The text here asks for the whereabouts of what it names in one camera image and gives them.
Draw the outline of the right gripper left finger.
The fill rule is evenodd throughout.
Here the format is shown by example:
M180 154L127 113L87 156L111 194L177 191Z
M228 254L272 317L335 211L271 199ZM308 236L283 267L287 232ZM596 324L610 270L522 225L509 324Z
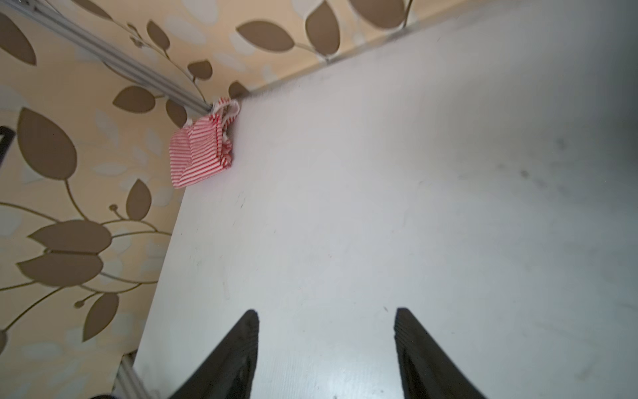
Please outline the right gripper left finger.
M259 316L250 309L172 397L249 399L258 353Z

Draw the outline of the red white striped tank top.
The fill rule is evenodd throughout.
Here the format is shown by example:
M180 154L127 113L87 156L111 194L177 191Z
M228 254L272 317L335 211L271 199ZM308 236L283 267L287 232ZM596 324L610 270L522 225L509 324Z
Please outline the red white striped tank top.
M192 186L226 171L233 163L228 129L241 111L238 101L222 98L211 113L187 121L169 142L171 183L176 189Z

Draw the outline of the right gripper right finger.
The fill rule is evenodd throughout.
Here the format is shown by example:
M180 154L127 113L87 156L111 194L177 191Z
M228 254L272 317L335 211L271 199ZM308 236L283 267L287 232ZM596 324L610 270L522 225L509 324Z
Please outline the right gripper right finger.
M394 331L405 399L485 399L410 309L397 309Z

